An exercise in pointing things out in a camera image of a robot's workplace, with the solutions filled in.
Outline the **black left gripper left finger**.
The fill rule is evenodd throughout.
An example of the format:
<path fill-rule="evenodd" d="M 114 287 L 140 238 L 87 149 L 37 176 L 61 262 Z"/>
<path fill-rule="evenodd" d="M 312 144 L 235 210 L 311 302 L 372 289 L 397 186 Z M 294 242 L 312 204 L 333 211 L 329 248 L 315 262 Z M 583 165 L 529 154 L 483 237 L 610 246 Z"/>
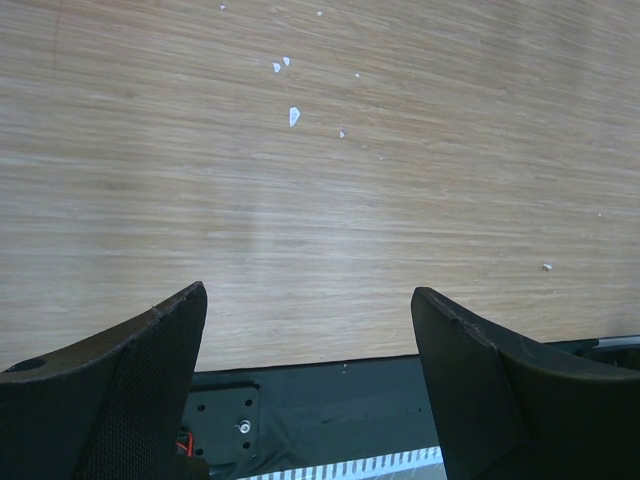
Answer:
<path fill-rule="evenodd" d="M 207 312 L 196 282 L 1 374 L 4 479 L 205 479 L 177 441 Z"/>

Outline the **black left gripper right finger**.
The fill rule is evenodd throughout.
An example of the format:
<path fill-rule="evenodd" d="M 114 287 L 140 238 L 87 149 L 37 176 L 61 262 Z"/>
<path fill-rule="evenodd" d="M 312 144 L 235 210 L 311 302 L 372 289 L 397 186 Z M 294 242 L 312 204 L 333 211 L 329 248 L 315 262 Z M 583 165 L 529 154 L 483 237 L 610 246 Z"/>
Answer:
<path fill-rule="evenodd" d="M 417 288 L 411 314 L 451 479 L 635 479 L 639 371 L 582 357 Z"/>

